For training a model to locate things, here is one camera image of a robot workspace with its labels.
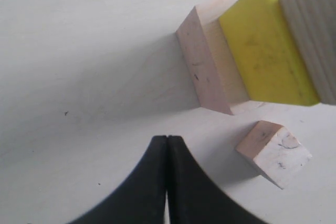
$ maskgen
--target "stack of blocks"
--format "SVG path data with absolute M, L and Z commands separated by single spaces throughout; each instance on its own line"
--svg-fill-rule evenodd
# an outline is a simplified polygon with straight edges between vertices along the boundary
M 176 33 L 201 106 L 235 115 L 267 102 L 336 105 L 335 17 L 336 0 L 195 6 Z M 280 188 L 311 158 L 283 126 L 268 122 L 237 150 Z

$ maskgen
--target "white table surface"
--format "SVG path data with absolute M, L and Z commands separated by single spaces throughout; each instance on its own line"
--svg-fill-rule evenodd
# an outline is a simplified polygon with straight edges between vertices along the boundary
M 215 183 L 266 221 L 335 223 L 336 107 L 199 108 L 173 33 L 203 1 L 0 0 L 0 223 L 78 217 L 156 134 L 182 135 Z M 234 151 L 260 119 L 313 154 L 285 190 Z

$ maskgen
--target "light wooden block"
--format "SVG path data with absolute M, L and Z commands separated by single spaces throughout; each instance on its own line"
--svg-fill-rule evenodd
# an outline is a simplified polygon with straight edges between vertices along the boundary
M 279 0 L 239 0 L 219 18 L 252 100 L 314 105 L 319 97 Z
M 264 104 L 250 101 L 218 22 L 236 1 L 195 6 L 176 32 L 201 106 L 230 115 Z
M 321 102 L 336 105 L 336 0 L 280 0 Z
M 281 189 L 312 158 L 284 126 L 266 121 L 259 121 L 236 150 Z

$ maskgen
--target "wooden block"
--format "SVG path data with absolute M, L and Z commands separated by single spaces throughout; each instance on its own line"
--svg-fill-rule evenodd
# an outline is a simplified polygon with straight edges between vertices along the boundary
M 219 21 L 252 100 L 319 103 L 278 0 L 239 0 Z
M 230 115 L 263 105 L 250 101 L 218 22 L 236 1 L 195 6 L 176 32 L 201 106 Z
M 280 0 L 322 103 L 336 105 L 336 0 Z
M 259 121 L 236 150 L 281 189 L 312 158 L 284 126 L 266 121 Z

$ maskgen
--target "yellow foam block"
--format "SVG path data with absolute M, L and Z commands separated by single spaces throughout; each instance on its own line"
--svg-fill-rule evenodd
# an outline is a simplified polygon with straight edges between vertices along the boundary
M 252 100 L 319 103 L 278 0 L 239 0 L 219 22 Z

